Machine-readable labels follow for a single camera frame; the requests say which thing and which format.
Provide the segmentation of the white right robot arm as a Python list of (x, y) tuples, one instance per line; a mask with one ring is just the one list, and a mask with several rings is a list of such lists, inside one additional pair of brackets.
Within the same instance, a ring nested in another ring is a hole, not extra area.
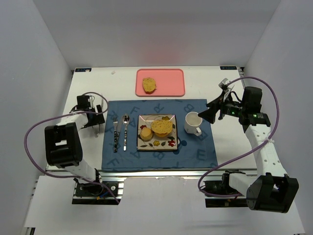
[(246, 198), (247, 206), (254, 211), (287, 213), (299, 189), (298, 180), (291, 178), (277, 155), (271, 134), (270, 120), (261, 112), (262, 90), (246, 87), (240, 101), (234, 101), (231, 92), (222, 86), (219, 97), (207, 104), (199, 117), (211, 124), (225, 115), (237, 117), (254, 150), (257, 177), (249, 177), (240, 170), (226, 170), (220, 181), (205, 181), (200, 190), (209, 197), (238, 196)]

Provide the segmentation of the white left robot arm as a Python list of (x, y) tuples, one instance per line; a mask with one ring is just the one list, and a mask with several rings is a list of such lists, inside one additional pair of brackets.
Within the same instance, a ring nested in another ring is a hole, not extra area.
[(71, 116), (58, 124), (45, 128), (47, 163), (70, 172), (79, 183), (100, 183), (98, 171), (83, 159), (79, 131), (88, 127), (100, 127), (105, 123), (102, 106), (95, 106), (91, 95), (79, 95), (77, 105), (70, 113)]

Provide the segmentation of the round golden bun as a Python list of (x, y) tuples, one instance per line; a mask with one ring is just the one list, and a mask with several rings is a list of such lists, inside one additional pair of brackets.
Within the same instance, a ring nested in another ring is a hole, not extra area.
[(151, 140), (153, 137), (153, 132), (150, 128), (148, 127), (144, 127), (141, 132), (140, 132), (140, 138), (143, 140), (143, 141), (149, 141)]

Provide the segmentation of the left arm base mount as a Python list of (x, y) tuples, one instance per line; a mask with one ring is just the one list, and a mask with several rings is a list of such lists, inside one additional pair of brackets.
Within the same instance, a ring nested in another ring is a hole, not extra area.
[(101, 185), (78, 179), (74, 181), (73, 205), (118, 205), (121, 200), (122, 183), (113, 179), (103, 180), (100, 173), (97, 173), (96, 182)]

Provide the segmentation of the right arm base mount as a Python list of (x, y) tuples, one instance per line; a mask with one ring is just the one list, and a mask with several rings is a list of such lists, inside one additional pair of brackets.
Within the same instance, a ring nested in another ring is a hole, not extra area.
[(231, 188), (229, 183), (230, 174), (239, 173), (246, 175), (244, 172), (239, 170), (226, 170), (225, 173), (222, 174), (221, 180), (206, 180), (204, 181), (204, 185), (201, 186), (206, 193), (211, 194), (221, 194), (227, 195), (227, 197), (213, 197), (206, 196), (205, 198), (205, 206), (206, 208), (247, 208), (246, 199), (244, 196), (234, 196), (239, 192), (233, 188)]

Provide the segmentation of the orange sugared donut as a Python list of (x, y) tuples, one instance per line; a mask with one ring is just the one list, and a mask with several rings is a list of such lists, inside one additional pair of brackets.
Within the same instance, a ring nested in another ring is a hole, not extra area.
[(157, 137), (165, 138), (165, 137), (167, 137), (167, 136), (170, 136), (170, 135), (171, 135), (171, 132), (170, 132), (170, 133), (157, 133), (157, 132), (154, 132), (154, 134), (155, 134)]

